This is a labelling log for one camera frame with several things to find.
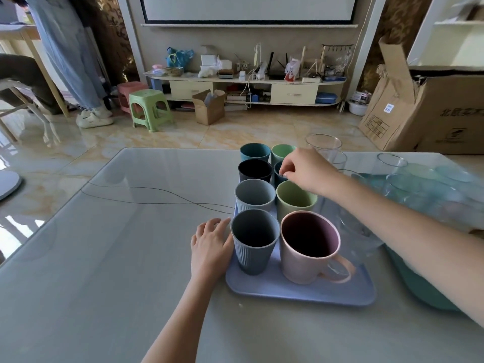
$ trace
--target pink plastic stool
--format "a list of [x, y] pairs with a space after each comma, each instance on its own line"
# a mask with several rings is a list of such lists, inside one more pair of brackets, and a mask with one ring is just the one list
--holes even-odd
[[147, 84], [143, 84], [139, 81], [131, 81], [129, 83], [122, 83], [118, 85], [118, 92], [119, 92], [119, 104], [121, 105], [121, 109], [124, 112], [131, 114], [129, 109], [129, 93], [133, 93], [135, 91], [148, 89]]

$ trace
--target lavender tray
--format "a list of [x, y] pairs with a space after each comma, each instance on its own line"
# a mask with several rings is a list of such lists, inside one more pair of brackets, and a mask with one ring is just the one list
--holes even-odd
[[[238, 213], [239, 211], [236, 207], [234, 215]], [[275, 217], [275, 208], [271, 211], [271, 214]], [[253, 297], [353, 306], [370, 305], [375, 301], [375, 287], [364, 266], [360, 266], [355, 276], [344, 284], [331, 283], [322, 278], [318, 278], [309, 285], [299, 285], [290, 282], [279, 268], [281, 261], [279, 242], [280, 240], [277, 241], [274, 247], [265, 271], [256, 276], [247, 275], [240, 269], [234, 252], [225, 276], [228, 287], [235, 293]]]

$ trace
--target mug handle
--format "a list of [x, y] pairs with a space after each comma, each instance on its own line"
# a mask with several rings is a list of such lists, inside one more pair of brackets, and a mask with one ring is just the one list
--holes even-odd
[[350, 279], [353, 277], [353, 275], [356, 273], [355, 266], [349, 260], [347, 260], [346, 258], [338, 254], [336, 254], [332, 259], [339, 262], [348, 271], [348, 276], [343, 279], [333, 279], [323, 273], [319, 273], [318, 276], [321, 278], [327, 279], [332, 283], [337, 283], [337, 284], [349, 282]]

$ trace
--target green plastic stool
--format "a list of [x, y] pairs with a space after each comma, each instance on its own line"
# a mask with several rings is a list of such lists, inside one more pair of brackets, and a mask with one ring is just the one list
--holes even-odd
[[[166, 111], [156, 107], [156, 103], [163, 102], [166, 106]], [[139, 104], [143, 109], [134, 109], [133, 104]], [[138, 90], [129, 93], [129, 107], [131, 111], [131, 118], [133, 119], [133, 127], [136, 124], [146, 126], [150, 132], [157, 131], [156, 127], [163, 122], [173, 122], [173, 115], [168, 105], [163, 92], [153, 89]]]

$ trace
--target open cardboard box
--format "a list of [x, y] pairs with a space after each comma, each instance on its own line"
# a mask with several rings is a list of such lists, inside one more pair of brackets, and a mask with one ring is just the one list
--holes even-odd
[[206, 106], [204, 100], [208, 93], [210, 91], [206, 90], [192, 96], [195, 105], [195, 120], [204, 125], [211, 125], [225, 116], [225, 91], [215, 90], [215, 97]]
[[379, 45], [387, 74], [359, 126], [378, 149], [484, 154], [484, 71], [409, 68], [400, 44]]

